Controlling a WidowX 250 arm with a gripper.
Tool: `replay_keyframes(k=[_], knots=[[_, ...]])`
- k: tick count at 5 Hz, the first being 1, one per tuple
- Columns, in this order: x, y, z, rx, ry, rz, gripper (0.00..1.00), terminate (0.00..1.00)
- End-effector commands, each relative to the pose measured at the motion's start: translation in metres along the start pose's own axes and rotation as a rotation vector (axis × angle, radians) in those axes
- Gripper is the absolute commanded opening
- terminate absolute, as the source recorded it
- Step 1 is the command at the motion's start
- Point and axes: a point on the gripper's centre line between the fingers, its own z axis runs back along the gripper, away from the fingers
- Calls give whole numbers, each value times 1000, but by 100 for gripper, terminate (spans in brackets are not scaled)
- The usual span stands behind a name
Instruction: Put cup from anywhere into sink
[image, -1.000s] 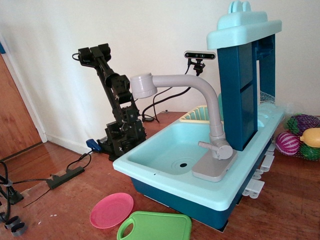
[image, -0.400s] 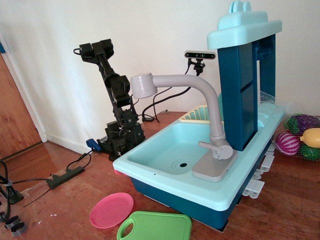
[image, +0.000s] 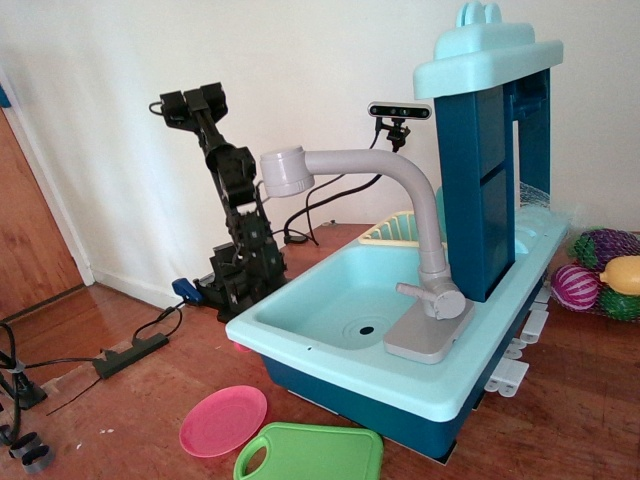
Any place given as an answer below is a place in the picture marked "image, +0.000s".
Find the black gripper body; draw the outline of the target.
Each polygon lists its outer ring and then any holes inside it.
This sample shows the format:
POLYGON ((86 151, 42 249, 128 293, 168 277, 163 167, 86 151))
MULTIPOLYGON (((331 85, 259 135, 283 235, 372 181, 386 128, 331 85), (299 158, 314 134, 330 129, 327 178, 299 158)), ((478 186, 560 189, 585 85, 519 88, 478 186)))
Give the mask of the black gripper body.
POLYGON ((232 264, 244 275, 241 295, 255 304, 286 284, 284 256, 260 199, 253 211, 232 209, 226 224, 236 248, 232 264))

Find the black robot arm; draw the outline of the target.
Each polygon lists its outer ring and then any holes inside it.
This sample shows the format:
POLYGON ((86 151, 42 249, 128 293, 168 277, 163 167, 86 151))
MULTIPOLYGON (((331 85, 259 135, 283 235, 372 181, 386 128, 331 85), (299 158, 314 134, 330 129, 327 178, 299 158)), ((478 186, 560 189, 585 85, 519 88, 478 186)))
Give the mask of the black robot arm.
POLYGON ((231 241, 214 249, 212 275, 194 284, 202 303, 227 323, 287 282, 284 256, 254 183, 256 162, 248 148, 227 142, 216 127, 228 113, 220 83, 162 94, 149 111, 170 128, 194 133, 203 151, 231 241))

